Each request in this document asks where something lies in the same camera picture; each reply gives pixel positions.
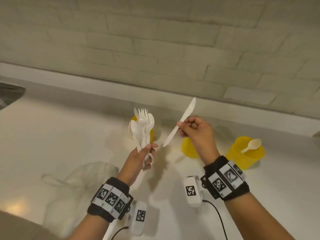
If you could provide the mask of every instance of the knife blade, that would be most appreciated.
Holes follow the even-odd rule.
[[[196,105],[196,98],[194,97],[191,101],[191,103],[189,104],[188,108],[186,109],[186,111],[184,112],[184,114],[181,117],[181,122],[184,122],[189,116],[190,114],[193,112],[194,108]],[[178,125],[176,125],[176,127],[174,127],[173,131],[169,134],[169,136],[166,138],[166,140],[164,141],[163,147],[167,146],[170,141],[172,140],[172,138],[174,137],[174,135],[177,133],[179,127]]]

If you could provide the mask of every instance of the plastic bag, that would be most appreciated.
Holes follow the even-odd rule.
[[[69,237],[86,216],[99,187],[118,173],[116,166],[98,161],[76,168],[64,180],[50,174],[42,175],[42,181],[57,188],[46,206],[43,227],[60,238]]]

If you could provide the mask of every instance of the left hand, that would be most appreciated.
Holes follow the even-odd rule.
[[[121,180],[129,187],[133,185],[142,169],[144,158],[146,157],[148,152],[150,152],[154,156],[156,153],[154,148],[157,147],[158,145],[156,143],[151,143],[143,148],[139,153],[137,148],[135,148],[132,152],[130,152],[127,160],[120,170],[120,173],[117,176],[117,179]],[[152,158],[151,156],[149,156],[149,158],[146,160],[146,170],[151,168],[151,163]]]

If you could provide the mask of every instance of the yellow cup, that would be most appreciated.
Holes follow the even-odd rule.
[[[226,158],[229,161],[234,161],[241,170],[248,169],[264,156],[264,149],[262,146],[256,150],[248,150],[245,153],[241,153],[243,149],[247,148],[248,143],[251,140],[252,138],[245,136],[237,138],[226,154]]]
[[[189,137],[186,137],[183,139],[181,150],[183,154],[186,155],[187,157],[199,158],[199,155]]]
[[[132,117],[131,120],[137,121],[136,116]],[[153,142],[153,129],[150,131],[150,143]]]

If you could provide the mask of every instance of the black cable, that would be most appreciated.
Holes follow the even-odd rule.
[[[111,240],[113,240],[113,239],[115,238],[115,236],[116,236],[121,230],[124,230],[124,229],[129,229],[129,227],[128,227],[128,226],[124,226],[124,227],[120,228],[120,229],[113,235],[113,237],[111,238]]]
[[[212,206],[216,209],[216,211],[217,211],[217,213],[218,213],[218,215],[219,215],[219,218],[220,218],[221,224],[222,224],[222,228],[223,228],[224,235],[226,236],[226,240],[228,240],[228,238],[227,238],[227,234],[226,234],[226,230],[224,229],[223,221],[222,221],[221,215],[220,215],[220,213],[219,213],[219,211],[218,211],[217,207],[215,207],[215,206],[214,206],[214,204],[212,204],[210,201],[207,201],[207,200],[202,200],[202,201],[203,201],[203,202],[206,202],[206,203],[209,203],[210,205],[212,205]]]

